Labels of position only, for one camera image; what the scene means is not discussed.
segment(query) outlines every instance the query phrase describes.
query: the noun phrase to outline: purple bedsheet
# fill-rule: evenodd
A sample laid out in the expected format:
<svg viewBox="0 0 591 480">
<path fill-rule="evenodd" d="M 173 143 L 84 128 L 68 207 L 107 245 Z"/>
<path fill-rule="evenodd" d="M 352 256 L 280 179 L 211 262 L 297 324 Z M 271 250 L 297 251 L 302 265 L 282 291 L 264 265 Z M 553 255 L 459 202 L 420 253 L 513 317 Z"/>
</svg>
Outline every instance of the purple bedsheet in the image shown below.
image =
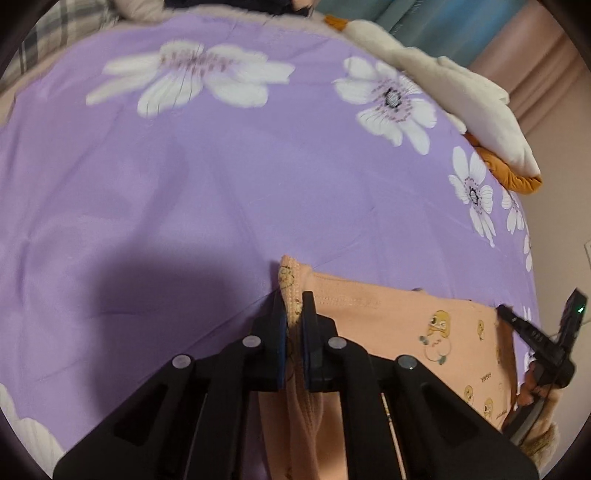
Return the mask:
<svg viewBox="0 0 591 480">
<path fill-rule="evenodd" d="M 283 254 L 537 321 L 521 207 L 472 155 L 345 41 L 195 15 L 87 39 L 0 130 L 0 383 L 68 449 L 243 335 Z"/>
</svg>

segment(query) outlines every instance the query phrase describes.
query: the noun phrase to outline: white fluffy fabric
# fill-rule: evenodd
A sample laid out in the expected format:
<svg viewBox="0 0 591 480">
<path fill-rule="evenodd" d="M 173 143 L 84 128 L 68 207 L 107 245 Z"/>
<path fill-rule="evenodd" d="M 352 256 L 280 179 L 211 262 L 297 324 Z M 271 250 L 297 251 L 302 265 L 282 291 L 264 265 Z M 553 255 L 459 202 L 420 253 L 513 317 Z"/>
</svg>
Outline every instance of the white fluffy fabric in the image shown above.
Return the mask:
<svg viewBox="0 0 591 480">
<path fill-rule="evenodd" d="M 343 33 L 359 47 L 405 71 L 514 173 L 525 177 L 540 175 L 531 147 L 507 106 L 509 94 L 503 88 L 447 57 L 435 59 L 418 48 L 405 48 L 373 22 L 354 20 Z"/>
</svg>

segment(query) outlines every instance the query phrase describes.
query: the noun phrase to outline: orange fabric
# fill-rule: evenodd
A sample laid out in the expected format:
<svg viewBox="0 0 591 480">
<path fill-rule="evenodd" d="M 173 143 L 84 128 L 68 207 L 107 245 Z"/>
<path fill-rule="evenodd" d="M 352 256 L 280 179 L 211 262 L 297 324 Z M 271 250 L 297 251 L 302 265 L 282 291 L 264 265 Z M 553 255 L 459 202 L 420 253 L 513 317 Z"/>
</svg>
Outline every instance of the orange fabric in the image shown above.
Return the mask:
<svg viewBox="0 0 591 480">
<path fill-rule="evenodd" d="M 332 15 L 327 15 L 324 18 L 324 23 L 330 25 L 335 30 L 342 32 L 349 23 L 349 20 L 345 20 L 344 18 L 333 17 Z"/>
<path fill-rule="evenodd" d="M 312 291 L 318 314 L 331 317 L 340 336 L 370 354 L 415 356 L 500 428 L 517 396 L 511 328 L 493 308 L 440 299 L 422 291 L 362 284 L 314 272 L 284 257 L 279 270 L 289 325 L 287 384 L 260 393 L 265 447 L 273 480 L 346 480 L 339 395 L 304 388 L 299 322 L 302 292 Z"/>
<path fill-rule="evenodd" d="M 509 165 L 497 157 L 493 152 L 480 145 L 480 142 L 471 133 L 464 135 L 470 145 L 474 147 L 476 153 L 480 155 L 488 170 L 492 173 L 501 185 L 507 190 L 528 195 L 534 193 L 542 185 L 542 177 L 521 177 L 511 171 Z"/>
</svg>

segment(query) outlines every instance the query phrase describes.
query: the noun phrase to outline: cartoon duck print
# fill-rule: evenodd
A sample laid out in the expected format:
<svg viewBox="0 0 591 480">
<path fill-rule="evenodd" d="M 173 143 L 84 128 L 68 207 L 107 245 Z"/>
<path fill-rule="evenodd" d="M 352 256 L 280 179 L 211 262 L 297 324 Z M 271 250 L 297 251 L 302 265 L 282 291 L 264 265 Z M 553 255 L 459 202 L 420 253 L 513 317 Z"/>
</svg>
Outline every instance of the cartoon duck print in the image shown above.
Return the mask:
<svg viewBox="0 0 591 480">
<path fill-rule="evenodd" d="M 484 340 L 484 322 L 482 320 L 478 320 L 478 328 L 476 330 L 480 340 Z"/>
<path fill-rule="evenodd" d="M 418 338 L 425 345 L 425 356 L 431 362 L 443 365 L 452 351 L 452 344 L 449 341 L 451 322 L 452 319 L 448 312 L 438 310 L 431 317 L 427 327 L 427 336 L 421 335 Z"/>
<path fill-rule="evenodd" d="M 492 421 L 492 398 L 487 398 L 484 402 L 484 418 Z"/>
<path fill-rule="evenodd" d="M 472 405 L 474 403 L 474 389 L 468 385 L 464 388 L 464 400 L 468 405 Z"/>
</svg>

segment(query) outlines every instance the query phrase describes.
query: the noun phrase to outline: pink curtain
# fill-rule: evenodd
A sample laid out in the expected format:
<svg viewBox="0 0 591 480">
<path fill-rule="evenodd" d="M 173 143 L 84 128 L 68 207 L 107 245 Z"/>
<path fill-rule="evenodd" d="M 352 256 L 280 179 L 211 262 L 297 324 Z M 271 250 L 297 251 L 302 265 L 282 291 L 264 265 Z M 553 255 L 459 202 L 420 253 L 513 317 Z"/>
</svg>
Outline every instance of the pink curtain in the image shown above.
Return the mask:
<svg viewBox="0 0 591 480">
<path fill-rule="evenodd" d="M 537 1 L 530 0 L 470 69 L 509 92 L 509 107 L 527 134 L 556 105 L 586 65 L 554 17 Z"/>
</svg>

